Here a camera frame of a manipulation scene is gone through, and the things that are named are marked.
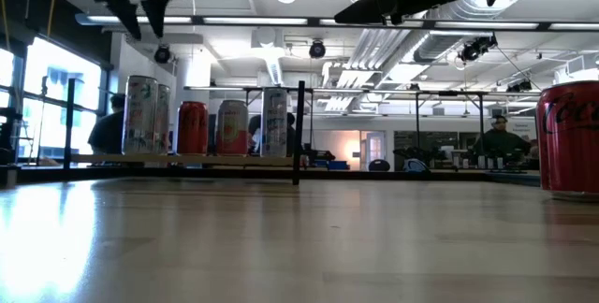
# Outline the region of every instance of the red soda can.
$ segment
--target red soda can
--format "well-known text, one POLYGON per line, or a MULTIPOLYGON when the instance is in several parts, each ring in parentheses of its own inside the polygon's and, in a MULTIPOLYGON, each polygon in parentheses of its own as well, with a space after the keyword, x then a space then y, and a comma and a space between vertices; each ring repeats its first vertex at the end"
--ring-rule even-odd
POLYGON ((544 90, 536 126, 543 189, 558 198, 599 200, 599 81, 544 90))
POLYGON ((247 107, 237 100, 225 100, 218 109, 216 153, 247 154, 247 107))
POLYGON ((181 103, 177 131, 178 154, 206 154, 208 150, 208 109, 204 103, 181 103))

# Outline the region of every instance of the shelf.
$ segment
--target shelf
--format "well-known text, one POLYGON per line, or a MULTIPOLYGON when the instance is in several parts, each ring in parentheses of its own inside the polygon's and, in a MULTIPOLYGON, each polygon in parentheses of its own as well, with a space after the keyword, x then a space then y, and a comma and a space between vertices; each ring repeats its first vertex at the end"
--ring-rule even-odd
POLYGON ((160 154, 73 154, 73 163, 181 163, 208 164, 216 166, 293 166, 293 158, 243 157, 243 156, 202 156, 202 155, 160 155, 160 154))

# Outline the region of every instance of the coca-cola can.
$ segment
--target coca-cola can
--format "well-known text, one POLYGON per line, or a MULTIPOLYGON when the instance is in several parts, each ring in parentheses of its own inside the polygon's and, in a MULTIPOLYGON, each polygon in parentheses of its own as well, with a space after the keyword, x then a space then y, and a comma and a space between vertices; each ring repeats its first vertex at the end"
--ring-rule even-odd
POLYGON ((123 154, 154 153, 158 82, 130 76, 124 103, 123 154))
POLYGON ((154 125, 154 151, 158 154, 168 153, 168 113, 170 88, 158 84, 158 101, 156 105, 156 122, 154 125))
POLYGON ((559 198, 599 200, 599 82, 546 89, 536 124, 543 189, 559 198))
POLYGON ((208 109, 201 102, 185 101, 179 107, 178 154, 206 154, 208 150, 208 109))
POLYGON ((262 94, 260 156, 287 156, 287 90, 265 88, 262 94))
POLYGON ((247 154, 247 118, 245 103, 225 100, 218 109, 216 123, 216 153, 219 155, 247 154))

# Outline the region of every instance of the window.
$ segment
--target window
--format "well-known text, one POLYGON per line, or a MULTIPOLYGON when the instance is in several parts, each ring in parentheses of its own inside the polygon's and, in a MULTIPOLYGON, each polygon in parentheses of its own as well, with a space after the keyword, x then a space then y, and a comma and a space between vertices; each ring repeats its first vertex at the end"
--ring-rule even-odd
MULTIPOLYGON (((93 153, 87 139, 95 125, 92 112, 75 111, 73 114, 72 152, 93 153)), ((30 98, 23 100, 23 125, 19 140, 19 157, 37 157, 41 134, 41 156, 63 158, 65 154, 66 109, 30 98)))
POLYGON ((41 94, 42 80, 47 77, 47 96, 66 101, 68 79, 79 79, 75 85, 75 103, 97 109, 101 76, 99 65, 36 37, 28 48, 24 90, 41 94))
POLYGON ((0 108, 8 107, 8 100, 10 99, 10 94, 7 92, 0 92, 0 108))
POLYGON ((14 69, 15 57, 11 52, 0 50, 0 85, 12 85, 12 71, 14 69))

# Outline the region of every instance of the silver soda can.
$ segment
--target silver soda can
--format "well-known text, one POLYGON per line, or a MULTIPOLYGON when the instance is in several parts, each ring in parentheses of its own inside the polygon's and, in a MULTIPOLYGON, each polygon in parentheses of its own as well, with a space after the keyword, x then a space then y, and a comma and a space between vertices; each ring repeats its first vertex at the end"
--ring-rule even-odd
POLYGON ((158 84, 158 102, 156 105, 156 122, 154 125, 155 153, 168 153, 168 112, 170 102, 170 88, 164 84, 158 84))
POLYGON ((287 91, 265 88, 262 94, 260 156, 287 156, 287 91))
POLYGON ((158 82, 130 76, 124 103, 123 154, 154 153, 158 82))

